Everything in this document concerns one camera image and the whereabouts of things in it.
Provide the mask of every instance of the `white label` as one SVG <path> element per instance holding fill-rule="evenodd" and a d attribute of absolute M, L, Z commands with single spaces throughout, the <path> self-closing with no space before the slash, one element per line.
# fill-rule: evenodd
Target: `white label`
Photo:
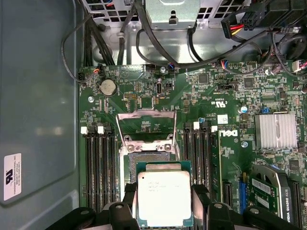
<path fill-rule="evenodd" d="M 4 200 L 21 193 L 21 153 L 4 157 Z"/>
<path fill-rule="evenodd" d="M 238 136 L 238 130 L 221 130 L 220 136 L 222 137 L 237 137 Z"/>
<path fill-rule="evenodd" d="M 256 180 L 254 180 L 254 179 L 251 179 L 251 183 L 252 183 L 252 185 L 255 186 L 256 188 L 258 188 L 258 189 L 264 191 L 265 193 L 271 195 L 271 188 L 268 187 L 267 185 L 265 185 L 265 184 L 263 184 L 263 183 L 261 183 L 261 182 L 259 182 L 259 181 L 256 181 Z"/>
<path fill-rule="evenodd" d="M 228 124 L 228 115 L 227 114 L 218 115 L 217 116 L 217 123 L 219 125 L 221 125 L 221 124 Z"/>
<path fill-rule="evenodd" d="M 269 203 L 268 203 L 266 200 L 262 199 L 262 198 L 259 197 L 259 196 L 257 196 L 257 200 L 258 200 L 258 202 L 259 202 L 260 204 L 262 204 L 263 206 L 265 206 L 267 209 L 270 209 L 270 205 L 269 205 Z"/>

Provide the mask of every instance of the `chip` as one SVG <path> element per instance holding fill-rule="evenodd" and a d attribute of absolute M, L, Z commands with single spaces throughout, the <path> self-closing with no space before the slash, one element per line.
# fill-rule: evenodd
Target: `chip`
<path fill-rule="evenodd" d="M 189 106 L 190 105 L 190 101 L 189 100 L 184 100 L 183 101 L 183 105 L 184 106 Z"/>
<path fill-rule="evenodd" d="M 296 87 L 299 87 L 298 81 L 294 81 L 294 82 L 293 82 L 293 88 L 296 88 Z"/>
<path fill-rule="evenodd" d="M 200 84 L 208 84 L 208 83 L 209 83 L 209 81 L 208 81 L 208 75 L 205 74 L 205 73 L 201 73 L 201 74 L 199 75 L 199 83 L 200 83 Z"/>
<path fill-rule="evenodd" d="M 297 171 L 299 170 L 299 162 L 298 160 L 289 160 L 290 170 Z"/>
<path fill-rule="evenodd" d="M 254 88 L 254 79 L 253 78 L 245 78 L 244 79 L 244 88 Z"/>

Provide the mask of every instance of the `heatsink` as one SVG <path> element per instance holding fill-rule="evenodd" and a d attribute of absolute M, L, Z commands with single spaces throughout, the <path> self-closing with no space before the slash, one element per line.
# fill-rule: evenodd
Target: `heatsink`
<path fill-rule="evenodd" d="M 296 148 L 294 114 L 256 115 L 256 146 L 261 149 Z"/>

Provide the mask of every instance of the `ul logo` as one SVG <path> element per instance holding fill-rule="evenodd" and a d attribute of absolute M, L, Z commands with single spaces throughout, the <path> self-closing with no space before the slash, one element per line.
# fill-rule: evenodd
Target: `ul logo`
<path fill-rule="evenodd" d="M 6 180 L 5 183 L 9 184 L 13 180 L 13 169 L 6 172 Z"/>

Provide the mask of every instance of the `screw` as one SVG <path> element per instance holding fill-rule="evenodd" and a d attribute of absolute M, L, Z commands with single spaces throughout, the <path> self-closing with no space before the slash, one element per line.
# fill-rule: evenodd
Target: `screw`
<path fill-rule="evenodd" d="M 84 211 L 81 212 L 81 215 L 85 215 L 85 214 L 88 214 L 88 213 L 89 213 L 89 211 L 84 210 Z"/>
<path fill-rule="evenodd" d="M 160 72 L 161 72 L 161 73 L 165 73 L 165 72 L 166 72 L 166 68 L 165 68 L 164 66 L 162 66 L 162 67 L 160 68 Z"/>
<path fill-rule="evenodd" d="M 171 147 L 170 144 L 166 144 L 166 145 L 164 145 L 164 149 L 165 149 L 165 151 L 170 151 L 172 149 L 172 147 Z"/>
<path fill-rule="evenodd" d="M 128 152 L 133 152 L 134 151 L 134 146 L 133 145 L 128 145 L 127 150 L 128 150 Z"/>
<path fill-rule="evenodd" d="M 248 146 L 248 142 L 247 141 L 242 141 L 241 147 L 242 148 L 246 148 L 247 146 Z"/>
<path fill-rule="evenodd" d="M 89 102 L 89 103 L 93 103 L 94 100 L 95 100 L 94 97 L 92 97 L 92 96 L 88 97 L 88 102 Z"/>
<path fill-rule="evenodd" d="M 254 214 L 259 214 L 259 210 L 258 210 L 258 209 L 255 209 L 255 208 L 251 208 L 251 209 L 250 209 L 250 212 L 251 212 L 251 213 L 254 213 Z"/>
<path fill-rule="evenodd" d="M 221 204 L 215 204 L 214 207 L 216 207 L 216 208 L 222 208 L 223 205 L 221 205 Z"/>

